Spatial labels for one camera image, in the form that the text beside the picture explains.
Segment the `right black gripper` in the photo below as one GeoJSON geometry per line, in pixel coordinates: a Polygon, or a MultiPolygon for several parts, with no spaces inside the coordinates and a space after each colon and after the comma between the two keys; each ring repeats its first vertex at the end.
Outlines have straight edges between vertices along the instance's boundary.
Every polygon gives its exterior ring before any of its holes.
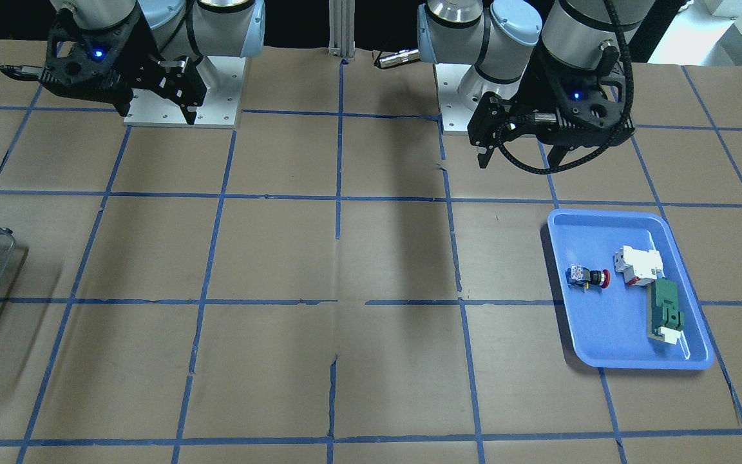
{"type": "Polygon", "coordinates": [[[73,12],[58,12],[44,67],[1,64],[0,73],[40,82],[59,97],[111,104],[121,117],[129,115],[133,91],[147,89],[175,103],[190,126],[208,91],[187,55],[163,61],[142,12],[101,30],[80,28],[73,12]]]}

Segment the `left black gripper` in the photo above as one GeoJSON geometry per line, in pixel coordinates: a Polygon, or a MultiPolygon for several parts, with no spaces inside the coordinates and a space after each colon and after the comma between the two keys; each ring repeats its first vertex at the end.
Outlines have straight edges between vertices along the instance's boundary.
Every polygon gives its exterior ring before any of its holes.
{"type": "Polygon", "coordinates": [[[502,133],[506,142],[535,135],[553,145],[546,158],[551,173],[572,169],[563,161],[574,148],[618,146],[634,134],[636,126],[625,109],[633,87],[631,58],[615,44],[595,44],[590,50],[600,52],[600,64],[579,70],[539,45],[515,96],[486,92],[480,98],[468,124],[480,169],[488,167],[503,124],[509,126],[502,133]]]}

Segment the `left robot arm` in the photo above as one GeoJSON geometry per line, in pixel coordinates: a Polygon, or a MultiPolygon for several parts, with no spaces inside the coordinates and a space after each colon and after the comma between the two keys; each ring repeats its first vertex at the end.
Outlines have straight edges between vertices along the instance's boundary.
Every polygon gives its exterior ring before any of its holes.
{"type": "Polygon", "coordinates": [[[466,67],[457,96],[478,166],[495,151],[536,175],[597,159],[635,133],[633,37],[651,1],[427,1],[418,51],[466,67]]]}

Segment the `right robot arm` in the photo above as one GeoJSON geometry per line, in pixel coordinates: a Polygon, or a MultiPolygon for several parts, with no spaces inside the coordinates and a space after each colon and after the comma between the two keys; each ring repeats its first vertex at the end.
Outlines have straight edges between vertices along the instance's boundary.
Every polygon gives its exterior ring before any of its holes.
{"type": "Polygon", "coordinates": [[[3,64],[57,97],[108,104],[134,127],[235,129],[262,1],[53,1],[42,65],[3,64]]]}

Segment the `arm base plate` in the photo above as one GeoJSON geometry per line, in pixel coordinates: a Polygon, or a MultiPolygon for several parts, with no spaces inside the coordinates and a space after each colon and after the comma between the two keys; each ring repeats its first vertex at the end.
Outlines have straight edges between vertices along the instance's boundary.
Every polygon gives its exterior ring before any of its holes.
{"type": "Polygon", "coordinates": [[[198,65],[206,96],[196,111],[194,124],[186,123],[178,106],[151,91],[136,89],[126,126],[160,128],[235,129],[241,108],[242,90],[250,59],[209,56],[198,65]]]}
{"type": "Polygon", "coordinates": [[[469,64],[436,64],[435,77],[442,130],[466,136],[480,98],[491,91],[493,83],[469,64]]]}

